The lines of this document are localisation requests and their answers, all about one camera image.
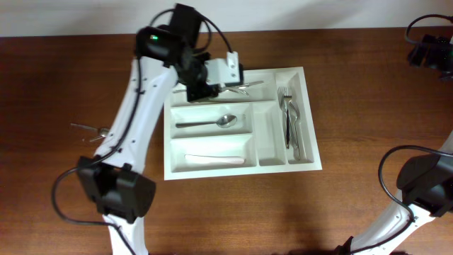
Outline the large steel spoon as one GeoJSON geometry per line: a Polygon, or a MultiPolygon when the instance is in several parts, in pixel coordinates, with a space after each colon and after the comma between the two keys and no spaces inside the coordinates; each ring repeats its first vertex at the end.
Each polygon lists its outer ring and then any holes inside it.
{"type": "Polygon", "coordinates": [[[219,128],[230,128],[235,125],[237,122],[237,117],[232,114],[222,115],[219,119],[215,121],[205,121],[205,122],[196,122],[196,123],[176,123],[176,128],[191,128],[201,125],[216,125],[219,128]]]}
{"type": "MultiPolygon", "coordinates": [[[[233,87],[223,87],[220,89],[220,93],[222,92],[225,92],[225,91],[230,91],[230,92],[233,92],[233,93],[236,93],[236,94],[242,94],[242,95],[245,95],[245,96],[250,96],[250,94],[242,89],[238,89],[238,88],[233,88],[233,87]]],[[[172,91],[173,94],[177,94],[177,93],[182,93],[182,92],[186,92],[186,89],[177,89],[177,90],[174,90],[172,91]]]]}

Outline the white plastic knife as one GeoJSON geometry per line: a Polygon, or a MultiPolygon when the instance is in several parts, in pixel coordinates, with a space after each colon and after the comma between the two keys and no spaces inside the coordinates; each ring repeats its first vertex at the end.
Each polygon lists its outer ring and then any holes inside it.
{"type": "Polygon", "coordinates": [[[185,159],[192,163],[197,164],[233,164],[233,165],[242,165],[246,160],[242,157],[213,157],[213,156],[203,156],[203,155],[194,155],[186,154],[185,159]]]}

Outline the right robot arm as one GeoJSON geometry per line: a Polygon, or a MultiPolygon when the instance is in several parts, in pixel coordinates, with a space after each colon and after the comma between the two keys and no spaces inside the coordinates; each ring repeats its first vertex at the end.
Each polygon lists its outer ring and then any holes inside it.
{"type": "Polygon", "coordinates": [[[396,248],[418,228],[451,213],[452,136],[438,150],[418,145],[390,149],[379,163],[378,179],[391,203],[364,232],[337,246],[334,254],[396,254],[396,248]],[[393,194],[384,183],[384,163],[402,150],[423,154],[411,157],[402,166],[393,194]]]}

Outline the steel fork dark handle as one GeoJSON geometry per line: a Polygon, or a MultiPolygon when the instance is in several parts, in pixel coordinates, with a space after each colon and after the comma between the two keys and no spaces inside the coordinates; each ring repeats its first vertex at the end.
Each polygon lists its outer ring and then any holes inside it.
{"type": "Polygon", "coordinates": [[[289,146],[291,145],[291,131],[290,131],[290,116],[289,116],[289,91],[287,87],[283,88],[283,101],[284,101],[284,107],[285,107],[285,116],[286,116],[286,142],[287,142],[287,148],[289,149],[289,146]]]}

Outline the steel tongs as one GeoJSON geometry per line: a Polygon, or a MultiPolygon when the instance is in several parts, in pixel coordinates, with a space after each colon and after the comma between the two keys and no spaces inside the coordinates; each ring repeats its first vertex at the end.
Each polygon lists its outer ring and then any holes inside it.
{"type": "MultiPolygon", "coordinates": [[[[246,83],[246,84],[242,84],[242,85],[238,85],[238,86],[230,86],[230,87],[245,90],[248,87],[263,84],[263,83],[264,83],[264,81],[253,81],[250,83],[246,83]]],[[[211,102],[213,102],[213,103],[234,103],[234,101],[232,101],[232,100],[224,100],[224,99],[217,99],[217,98],[204,98],[199,101],[199,103],[206,103],[206,102],[209,102],[209,103],[211,103],[211,102]]]]}

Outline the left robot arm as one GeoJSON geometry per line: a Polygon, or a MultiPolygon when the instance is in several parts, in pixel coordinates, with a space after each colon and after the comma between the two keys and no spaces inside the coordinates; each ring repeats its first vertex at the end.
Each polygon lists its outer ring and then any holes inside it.
{"type": "Polygon", "coordinates": [[[93,157],[81,157],[74,169],[88,199],[103,216],[114,254],[147,254],[144,217],[156,184],[143,176],[149,141],[167,95],[182,84],[188,102],[214,98],[243,81],[237,52],[211,59],[197,39],[209,18],[176,4],[167,25],[149,24],[135,38],[130,81],[112,127],[93,157]]]}

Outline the small steel teaspoon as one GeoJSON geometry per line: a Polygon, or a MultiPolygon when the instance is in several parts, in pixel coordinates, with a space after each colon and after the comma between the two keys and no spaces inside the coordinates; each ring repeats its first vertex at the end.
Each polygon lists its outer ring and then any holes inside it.
{"type": "Polygon", "coordinates": [[[104,138],[104,136],[99,135],[99,136],[97,136],[97,137],[91,138],[91,139],[89,140],[89,142],[95,142],[95,141],[101,140],[101,139],[103,139],[103,138],[104,138]]]}
{"type": "Polygon", "coordinates": [[[91,127],[88,125],[82,125],[82,124],[77,124],[77,123],[71,123],[70,125],[72,127],[81,128],[84,130],[89,130],[89,131],[95,132],[98,134],[98,136],[101,136],[101,137],[105,137],[110,131],[106,127],[102,127],[102,128],[101,127],[91,127]]]}

